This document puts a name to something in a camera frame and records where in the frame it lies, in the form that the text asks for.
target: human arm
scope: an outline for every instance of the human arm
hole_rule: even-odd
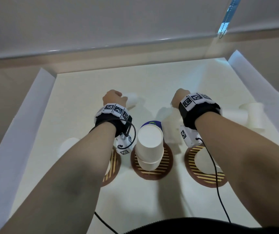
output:
[[[172,105],[178,107],[187,94],[180,89]],[[214,112],[195,126],[251,215],[263,227],[279,226],[279,146]]]
[[[110,90],[104,105],[125,106],[127,98]],[[86,234],[96,208],[116,128],[104,122],[70,148],[44,175],[0,234]]]

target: striped coaster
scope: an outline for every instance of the striped coaster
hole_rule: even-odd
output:
[[[170,147],[166,143],[163,143],[163,147],[164,153],[159,166],[155,170],[145,171],[138,164],[134,146],[131,153],[131,165],[137,175],[139,175],[141,178],[144,178],[145,180],[160,180],[171,171],[173,166],[173,154]]]
[[[102,180],[102,186],[108,185],[117,176],[121,166],[121,157],[113,147],[110,157],[110,170]]]
[[[193,148],[188,148],[185,153],[184,162],[186,169],[190,176],[197,181],[199,184],[216,188],[216,176],[215,174],[205,174],[201,172],[196,164],[195,164],[195,155],[198,151],[204,148],[204,144],[201,144],[200,146],[195,146]],[[227,179],[224,175],[224,173],[219,172],[218,173],[218,186],[225,185],[227,183]]]

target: hand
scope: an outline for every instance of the hand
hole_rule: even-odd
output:
[[[190,94],[190,92],[188,90],[178,89],[175,92],[174,97],[172,99],[172,102],[171,102],[172,107],[178,108],[179,103],[181,102],[181,100],[188,94]]]
[[[121,97],[122,93],[116,90],[109,90],[105,96],[102,97],[103,105],[109,103],[119,104],[121,106],[126,107],[126,101],[128,97]]]

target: cable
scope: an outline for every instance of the cable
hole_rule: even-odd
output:
[[[104,220],[101,219],[101,217],[96,213],[94,212],[95,216],[98,217],[98,219],[107,227],[109,228],[114,234],[119,234],[117,233],[112,227],[110,227],[108,224],[105,223]]]
[[[204,141],[203,141],[201,138],[196,138],[196,140],[201,140],[202,143],[204,144]],[[219,200],[220,200],[220,203],[221,203],[221,205],[222,205],[222,208],[224,209],[224,212],[225,212],[225,214],[226,214],[226,216],[227,216],[227,219],[228,219],[229,223],[231,223],[231,220],[229,219],[229,216],[228,216],[228,214],[227,214],[227,212],[226,212],[226,209],[225,209],[225,207],[224,207],[224,205],[223,205],[223,202],[222,202],[222,200],[221,200],[220,193],[219,193],[219,191],[218,191],[218,172],[217,172],[217,167],[215,166],[215,162],[214,162],[214,160],[213,160],[213,157],[211,156],[211,154],[210,154],[210,152],[209,152],[208,149],[207,149],[207,151],[208,151],[208,153],[209,153],[209,155],[210,155],[210,158],[211,158],[211,160],[212,160],[212,162],[213,162],[213,165],[214,165],[214,170],[215,170],[215,181],[216,181],[216,185],[217,185],[218,198],[219,198]]]
[[[118,148],[119,148],[119,149],[127,149],[128,147],[130,147],[130,146],[134,143],[135,138],[136,138],[136,129],[135,129],[135,126],[132,124],[132,122],[129,122],[129,121],[127,121],[127,120],[120,119],[120,118],[111,118],[111,119],[108,119],[108,120],[103,120],[101,123],[99,123],[99,124],[97,124],[96,126],[94,126],[89,132],[91,132],[91,131],[94,130],[97,126],[99,126],[100,124],[102,124],[102,123],[104,123],[104,122],[109,122],[109,121],[114,121],[114,120],[126,121],[127,123],[131,124],[131,126],[132,126],[133,129],[134,129],[134,139],[132,140],[132,142],[131,142],[128,146],[126,146],[125,148],[122,148],[123,146],[120,145],[120,144],[118,145]]]

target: person's left arm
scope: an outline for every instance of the person's left arm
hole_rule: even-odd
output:
[[[125,106],[127,98],[110,90],[104,105]],[[116,128],[104,122],[70,148],[44,175],[0,234],[86,234],[109,164]]]

